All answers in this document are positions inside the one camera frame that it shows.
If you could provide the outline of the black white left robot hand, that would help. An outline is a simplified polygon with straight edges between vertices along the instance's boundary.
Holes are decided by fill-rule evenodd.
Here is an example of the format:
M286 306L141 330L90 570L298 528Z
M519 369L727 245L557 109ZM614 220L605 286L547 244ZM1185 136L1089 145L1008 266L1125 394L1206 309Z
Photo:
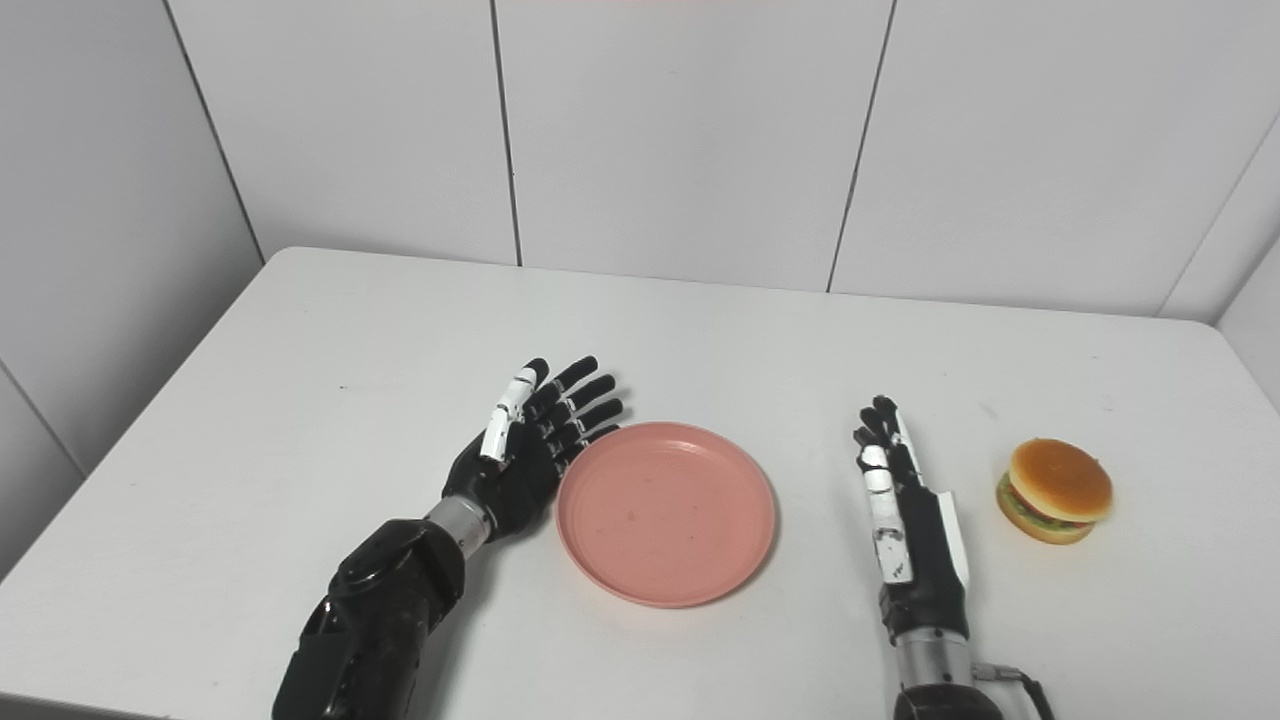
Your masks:
M552 374L535 357L507 382L480 434L456 457L429 519L471 550L525 532L573 461L617 430L617 379L588 355Z

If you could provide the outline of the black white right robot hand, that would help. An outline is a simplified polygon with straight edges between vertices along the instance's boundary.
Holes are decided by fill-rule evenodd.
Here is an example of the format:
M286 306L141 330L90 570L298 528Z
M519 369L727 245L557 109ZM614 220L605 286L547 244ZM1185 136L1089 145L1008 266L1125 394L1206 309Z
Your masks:
M931 488L899 405L877 395L852 433L867 488L882 587L879 612L892 643L922 628L969 638L970 573L954 493Z

